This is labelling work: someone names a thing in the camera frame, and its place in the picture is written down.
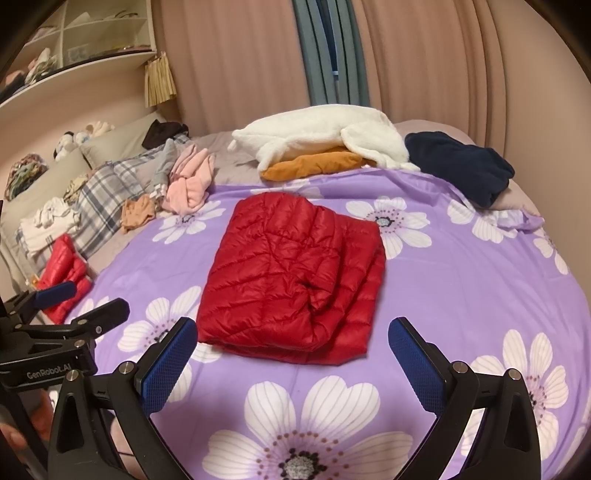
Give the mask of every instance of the red down jacket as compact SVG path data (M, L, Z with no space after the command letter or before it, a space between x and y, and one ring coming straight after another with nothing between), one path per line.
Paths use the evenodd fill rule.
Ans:
M74 247L72 239L67 234L58 237L53 242L51 257L47 262L43 275L37 282L37 289L43 290L55 287L65 281L72 281L76 284L76 295L69 300L43 310L43 313L58 325L64 323L74 306L92 287L92 283L86 278L86 263L78 256L76 247Z
M241 200L203 290L199 341L339 365L367 351L384 268L373 222L287 193Z

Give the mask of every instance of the floral bedspread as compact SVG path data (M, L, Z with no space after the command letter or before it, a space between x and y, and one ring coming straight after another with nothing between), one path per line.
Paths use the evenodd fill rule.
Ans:
M406 316L450 359L479 372L519 369L538 423L544 478L581 441L591 410L585 297L541 227L519 211L478 212L445 181L365 168L284 190L376 222L387 268L366 358L341 367L242 358L199 344L153 419L196 479L391 480L434 421L388 347ZM115 297L126 324L96 359L112 371L158 342L199 298L236 202L267 191L218 187L192 216L152 222L99 276L73 316ZM444 478L459 471L476 411Z

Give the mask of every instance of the small red jacket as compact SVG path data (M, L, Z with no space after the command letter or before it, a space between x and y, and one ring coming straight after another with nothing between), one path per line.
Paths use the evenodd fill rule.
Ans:
M51 257L37 283L37 288L43 290L65 281L72 281L76 284L76 295L43 310L53 323L59 325L64 323L71 310L92 288L92 283L86 277L86 263L78 256L72 239L67 234L53 242Z

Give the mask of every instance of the black cloth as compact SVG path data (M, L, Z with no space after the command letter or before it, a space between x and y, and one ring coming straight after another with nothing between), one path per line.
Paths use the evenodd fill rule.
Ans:
M158 120L154 120L150 128L148 128L148 133L146 133L142 142L142 147L146 150L151 150L163 145L169 138L178 134L188 135L189 128L187 125L179 124L178 122L164 122L161 124Z
M446 180L479 207L488 208L509 186L515 170L492 148L464 145L443 132L408 134L410 161Z
M13 96L17 90L21 87L25 86L25 76L22 73L19 73L14 79L6 85L2 91L0 92L0 103L8 100L11 96Z

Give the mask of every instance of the fingertip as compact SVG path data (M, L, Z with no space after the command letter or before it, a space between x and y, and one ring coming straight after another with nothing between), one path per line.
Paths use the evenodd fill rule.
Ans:
M10 434L10 442L15 450L23 450L27 447L27 441L25 437L18 432L12 432Z

